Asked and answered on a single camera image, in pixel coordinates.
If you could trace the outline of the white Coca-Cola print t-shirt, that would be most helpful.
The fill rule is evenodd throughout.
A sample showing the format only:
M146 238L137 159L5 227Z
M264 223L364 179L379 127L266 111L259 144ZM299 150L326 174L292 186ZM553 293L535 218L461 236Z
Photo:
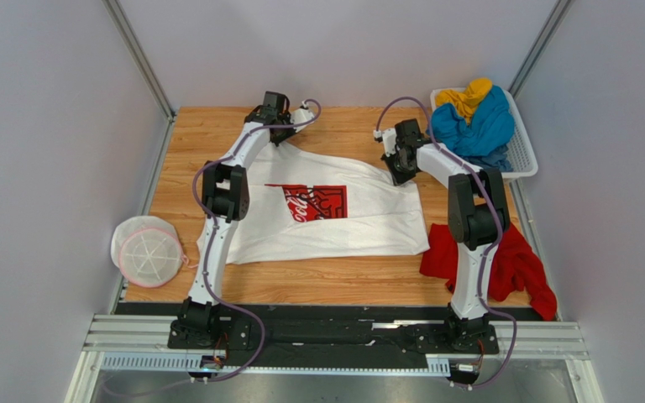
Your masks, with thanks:
M251 206L227 261L417 255L428 250L417 185L358 160L267 145L248 172Z

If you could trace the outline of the white mesh laundry bag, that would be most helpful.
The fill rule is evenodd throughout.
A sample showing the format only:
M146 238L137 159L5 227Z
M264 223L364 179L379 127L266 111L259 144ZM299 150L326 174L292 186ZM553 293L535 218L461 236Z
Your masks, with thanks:
M175 227L154 216L131 217L117 225L110 254L124 279L144 288L169 283L190 264Z

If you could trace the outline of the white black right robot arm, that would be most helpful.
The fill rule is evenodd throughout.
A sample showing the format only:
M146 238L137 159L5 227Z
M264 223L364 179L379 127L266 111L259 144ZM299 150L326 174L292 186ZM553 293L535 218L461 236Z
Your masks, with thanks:
M434 138L426 138L417 120L407 119L374 140L384 147L382 160L400 186L426 172L448 190L448 230L458 245L458 263L446 343L465 351L490 335L488 289L491 265L510 227L506 193L497 169L471 165Z

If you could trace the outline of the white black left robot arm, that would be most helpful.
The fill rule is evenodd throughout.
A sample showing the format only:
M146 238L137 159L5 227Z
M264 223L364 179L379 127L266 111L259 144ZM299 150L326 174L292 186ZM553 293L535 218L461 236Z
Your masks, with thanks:
M246 116L230 149L195 174L194 198L206 216L203 246L191 289L170 325L169 348L213 348L223 340L223 316L253 315L222 298L228 252L251 205L248 170L265 147L288 140L317 117L308 102L292 110L288 96L267 92L263 102Z

